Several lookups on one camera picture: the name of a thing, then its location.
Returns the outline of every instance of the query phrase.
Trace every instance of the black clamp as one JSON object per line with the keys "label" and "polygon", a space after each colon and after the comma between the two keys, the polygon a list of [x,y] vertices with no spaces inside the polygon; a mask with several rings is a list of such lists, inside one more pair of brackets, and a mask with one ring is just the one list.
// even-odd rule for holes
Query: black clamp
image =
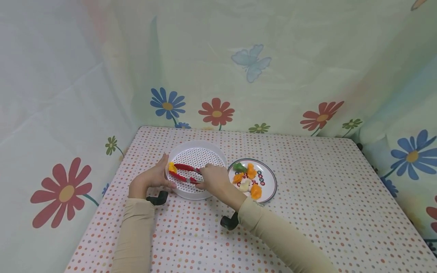
{"label": "black clamp", "polygon": [[158,194],[158,197],[147,197],[146,200],[152,203],[154,206],[164,205],[167,202],[168,192],[162,190]]}
{"label": "black clamp", "polygon": [[238,212],[234,212],[232,218],[223,216],[220,225],[228,230],[233,230],[238,226]]}

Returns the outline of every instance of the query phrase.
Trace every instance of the floral curtain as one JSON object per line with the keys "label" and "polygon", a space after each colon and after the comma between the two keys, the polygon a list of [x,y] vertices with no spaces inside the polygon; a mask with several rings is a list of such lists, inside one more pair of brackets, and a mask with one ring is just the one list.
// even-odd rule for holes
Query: floral curtain
{"label": "floral curtain", "polygon": [[64,270],[141,125],[353,135],[434,247],[436,9],[1,2],[3,269]]}

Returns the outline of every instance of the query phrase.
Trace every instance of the flower center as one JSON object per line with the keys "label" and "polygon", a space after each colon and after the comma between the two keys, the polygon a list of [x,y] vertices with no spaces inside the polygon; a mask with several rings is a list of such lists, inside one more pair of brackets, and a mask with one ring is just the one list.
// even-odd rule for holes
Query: flower center
{"label": "flower center", "polygon": [[173,105],[171,103],[168,102],[164,102],[163,103],[163,108],[167,111],[173,110]]}
{"label": "flower center", "polygon": [[213,117],[221,117],[222,113],[220,111],[214,111],[214,112],[212,112],[212,116]]}
{"label": "flower center", "polygon": [[71,197],[73,197],[73,194],[74,194],[74,187],[71,185],[68,185],[65,188],[63,188],[61,193],[59,194],[59,201],[61,201],[62,203],[65,203],[68,200],[70,200]]}
{"label": "flower center", "polygon": [[410,162],[410,163],[415,162],[417,159],[419,159],[419,153],[416,150],[409,153],[407,155],[407,158],[405,158],[405,160]]}
{"label": "flower center", "polygon": [[328,117],[329,117],[329,115],[324,114],[324,115],[320,115],[316,120],[317,120],[318,122],[322,122],[322,121],[327,120]]}

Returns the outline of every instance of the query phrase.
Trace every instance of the green flower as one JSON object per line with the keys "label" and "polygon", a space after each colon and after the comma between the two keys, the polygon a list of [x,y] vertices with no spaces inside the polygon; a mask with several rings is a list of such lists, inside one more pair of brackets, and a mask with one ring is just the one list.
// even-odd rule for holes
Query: green flower
{"label": "green flower", "polygon": [[356,120],[351,119],[349,122],[343,123],[343,128],[349,130],[358,127],[358,125],[360,125],[361,123],[363,122],[359,118],[357,118]]}
{"label": "green flower", "polygon": [[117,148],[117,140],[115,139],[115,135],[112,138],[108,138],[108,143],[105,144],[106,154],[108,156],[112,155],[112,152],[115,152],[115,148]]}
{"label": "green flower", "polygon": [[261,126],[258,124],[255,124],[255,127],[249,128],[249,132],[263,134],[263,133],[267,132],[269,128],[270,128],[270,126],[267,126],[267,124],[265,124],[265,123],[261,124]]}

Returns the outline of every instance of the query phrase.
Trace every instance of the green food piece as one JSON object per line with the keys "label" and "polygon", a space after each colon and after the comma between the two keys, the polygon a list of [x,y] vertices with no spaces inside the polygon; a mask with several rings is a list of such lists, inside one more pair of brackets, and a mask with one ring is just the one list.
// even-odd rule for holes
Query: green food piece
{"label": "green food piece", "polygon": [[238,162],[237,164],[234,164],[233,169],[234,169],[234,171],[239,172],[239,173],[247,172],[247,168],[245,166],[243,166],[240,162]]}

